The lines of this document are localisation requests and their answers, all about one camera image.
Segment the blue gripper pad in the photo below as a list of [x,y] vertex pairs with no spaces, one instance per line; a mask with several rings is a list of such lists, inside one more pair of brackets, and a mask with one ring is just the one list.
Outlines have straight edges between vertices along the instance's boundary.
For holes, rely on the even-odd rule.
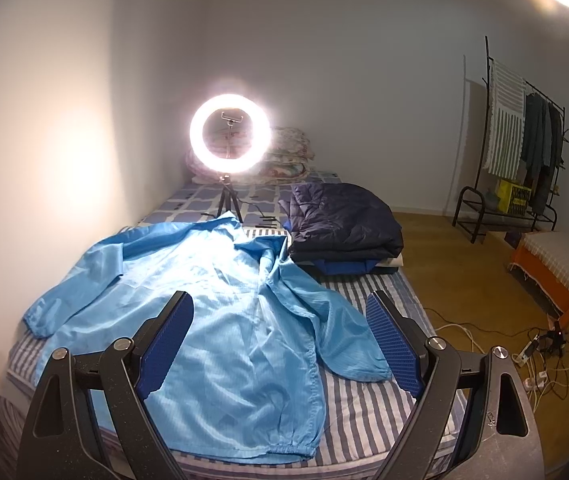
[[366,317],[398,386],[417,398],[425,388],[418,356],[374,294],[367,298]]
[[142,400],[162,386],[193,320],[194,300],[185,293],[140,360],[140,379],[135,389]]

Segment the striped towel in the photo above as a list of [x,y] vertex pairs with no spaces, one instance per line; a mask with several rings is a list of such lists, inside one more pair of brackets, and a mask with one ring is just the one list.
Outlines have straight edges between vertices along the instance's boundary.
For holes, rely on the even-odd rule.
[[491,64],[491,123],[484,169],[514,180],[525,130],[525,80],[498,61]]

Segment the ring light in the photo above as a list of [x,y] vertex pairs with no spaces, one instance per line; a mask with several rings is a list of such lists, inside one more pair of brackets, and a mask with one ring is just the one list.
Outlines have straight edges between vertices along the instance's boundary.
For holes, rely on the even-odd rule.
[[[250,117],[253,124],[251,146],[247,153],[239,158],[220,158],[213,155],[204,143],[202,136],[202,129],[209,116],[216,110],[229,108],[239,108]],[[260,160],[269,146],[271,128],[266,114],[255,102],[241,95],[223,94],[209,99],[209,101],[198,108],[194,118],[191,120],[189,137],[194,154],[205,166],[220,173],[240,173],[248,170],[248,168]]]

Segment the power strip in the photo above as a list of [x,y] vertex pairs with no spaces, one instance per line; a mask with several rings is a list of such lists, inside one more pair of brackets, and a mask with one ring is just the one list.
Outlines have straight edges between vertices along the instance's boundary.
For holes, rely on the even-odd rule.
[[533,341],[530,341],[527,346],[523,348],[523,351],[518,354],[518,357],[514,359],[514,362],[520,366],[525,366],[536,348],[538,348],[538,336],[534,337]]

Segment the folded dark jacket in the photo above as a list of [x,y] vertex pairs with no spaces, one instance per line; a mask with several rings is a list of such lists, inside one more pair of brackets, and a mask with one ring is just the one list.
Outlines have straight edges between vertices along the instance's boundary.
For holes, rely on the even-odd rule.
[[289,204],[294,261],[382,260],[403,247],[391,209],[354,184],[293,184]]

